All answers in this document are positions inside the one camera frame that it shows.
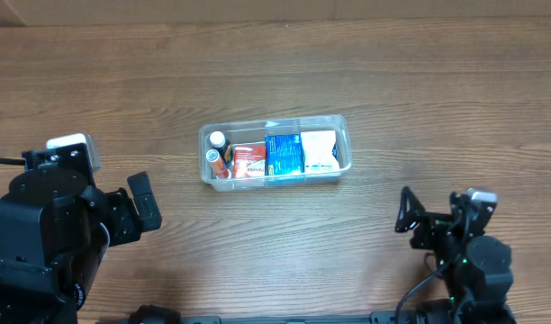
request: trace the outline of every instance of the plastic container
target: plastic container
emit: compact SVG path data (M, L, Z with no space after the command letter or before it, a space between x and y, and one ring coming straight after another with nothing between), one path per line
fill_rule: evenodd
M221 131L235 148L242 144L265 144L266 136L298 134L303 131L335 131L339 170L319 174L264 175L251 178L217 179L205 159L212 149L210 135ZM257 189L281 185L308 185L337 181L351 168L348 125L341 115L306 116L267 121L235 121L205 125L200 129L200 174L217 191Z

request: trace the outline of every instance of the white package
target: white package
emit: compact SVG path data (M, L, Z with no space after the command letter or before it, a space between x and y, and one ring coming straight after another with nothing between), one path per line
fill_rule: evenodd
M306 174L339 170L334 130L305 131L301 133L303 172Z

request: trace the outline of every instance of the wood grain surface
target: wood grain surface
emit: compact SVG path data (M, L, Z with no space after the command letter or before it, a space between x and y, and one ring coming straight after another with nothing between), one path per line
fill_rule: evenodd
M204 124L340 113L337 184L216 193ZM154 303L251 317L391 310L427 271L393 232L409 185L435 212L499 193L510 306L551 323L551 18L0 28L0 157L93 134L104 191L147 170L162 229L109 250L79 312ZM0 197L21 169L0 166ZM409 303L445 296L433 283Z

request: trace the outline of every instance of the red and white box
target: red and white box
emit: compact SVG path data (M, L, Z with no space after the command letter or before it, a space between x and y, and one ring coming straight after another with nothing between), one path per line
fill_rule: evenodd
M238 145L235 147L235 178L249 178L266 175L266 146Z

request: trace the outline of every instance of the white bottle cap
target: white bottle cap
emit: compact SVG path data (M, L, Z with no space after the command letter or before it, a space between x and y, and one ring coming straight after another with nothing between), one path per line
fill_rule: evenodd
M225 136L221 131L215 131L210 135L210 142L215 148L223 148L225 144Z

